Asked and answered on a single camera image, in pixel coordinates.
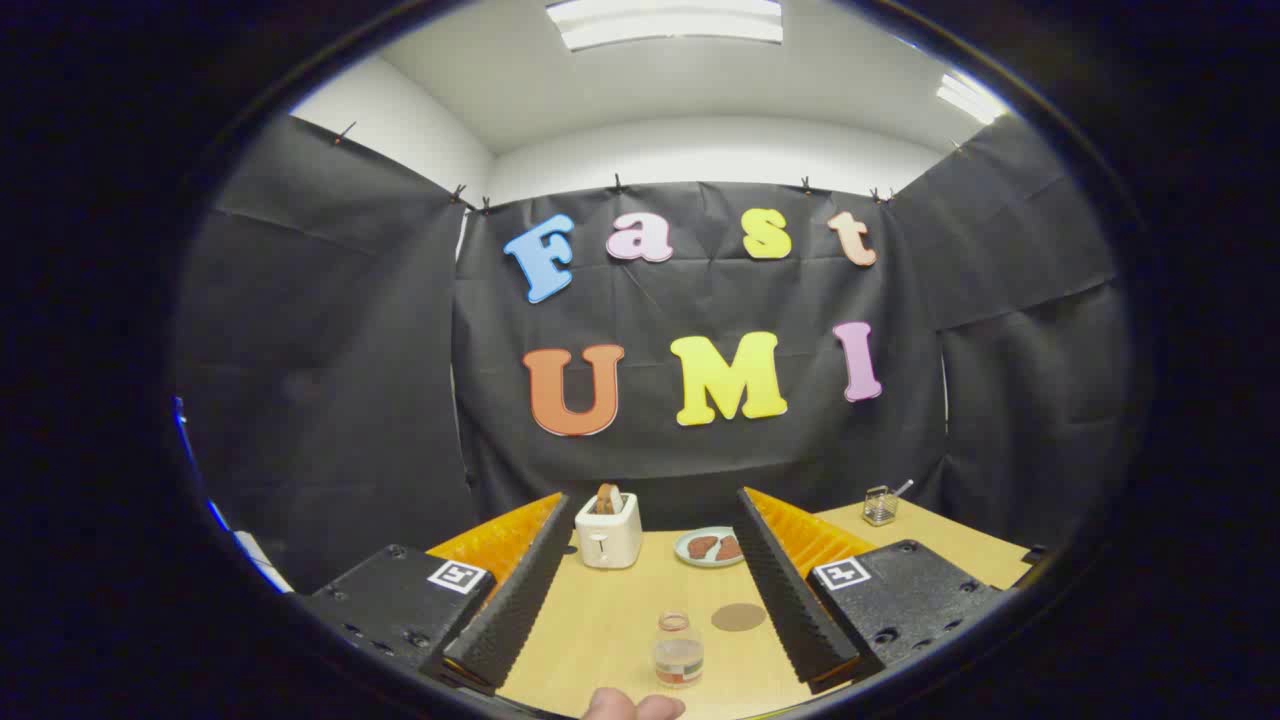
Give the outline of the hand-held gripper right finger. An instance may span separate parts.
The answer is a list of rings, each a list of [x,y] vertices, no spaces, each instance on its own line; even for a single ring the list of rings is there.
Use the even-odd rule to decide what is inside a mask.
[[[819,694],[905,664],[973,626],[1001,589],[918,539],[874,547],[742,487],[735,534],[797,679]]]

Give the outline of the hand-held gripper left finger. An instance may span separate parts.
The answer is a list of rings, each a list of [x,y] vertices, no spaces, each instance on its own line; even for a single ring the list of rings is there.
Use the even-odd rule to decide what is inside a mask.
[[[553,493],[430,550],[389,544],[297,601],[381,665],[494,696],[538,620],[573,529]]]

